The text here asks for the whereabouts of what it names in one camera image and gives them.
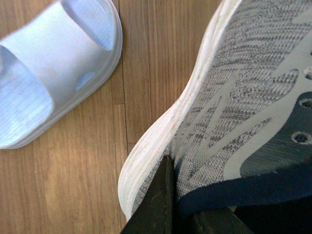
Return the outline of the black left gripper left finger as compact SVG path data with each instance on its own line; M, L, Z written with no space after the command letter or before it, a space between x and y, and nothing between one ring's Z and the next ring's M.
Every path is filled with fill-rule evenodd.
M174 204L174 167L164 156L141 204L127 222L123 234L170 234Z

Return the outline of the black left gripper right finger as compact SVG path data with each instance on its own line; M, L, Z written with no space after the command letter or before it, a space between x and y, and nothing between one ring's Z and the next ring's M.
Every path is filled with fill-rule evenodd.
M205 210L185 219L175 217L176 234L250 234L251 230L229 208Z

